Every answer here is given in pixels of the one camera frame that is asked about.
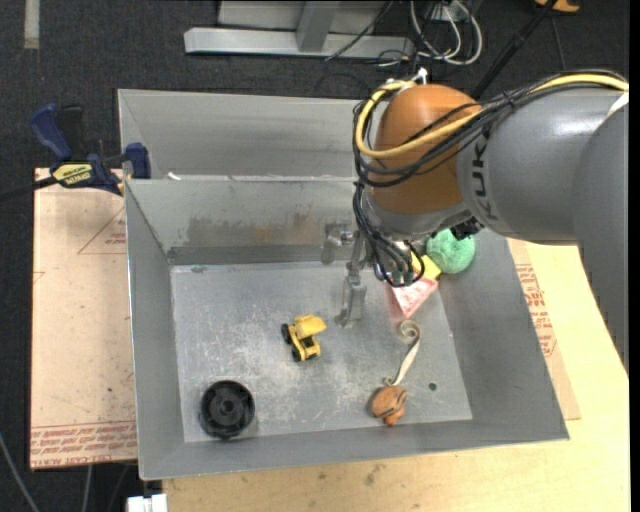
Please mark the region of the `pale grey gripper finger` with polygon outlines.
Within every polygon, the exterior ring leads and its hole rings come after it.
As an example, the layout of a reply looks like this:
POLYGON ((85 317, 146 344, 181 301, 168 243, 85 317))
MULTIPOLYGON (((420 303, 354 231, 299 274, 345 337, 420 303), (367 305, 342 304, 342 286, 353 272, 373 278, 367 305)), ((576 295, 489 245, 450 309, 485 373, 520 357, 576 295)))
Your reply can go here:
POLYGON ((363 317, 367 286, 362 282, 359 273, 349 273, 343 284, 342 308, 338 315, 338 323, 347 327, 363 317))
POLYGON ((332 223, 325 226, 325 239, 322 245, 320 261, 331 264, 335 261, 337 250, 352 243, 352 230, 346 223, 332 223))

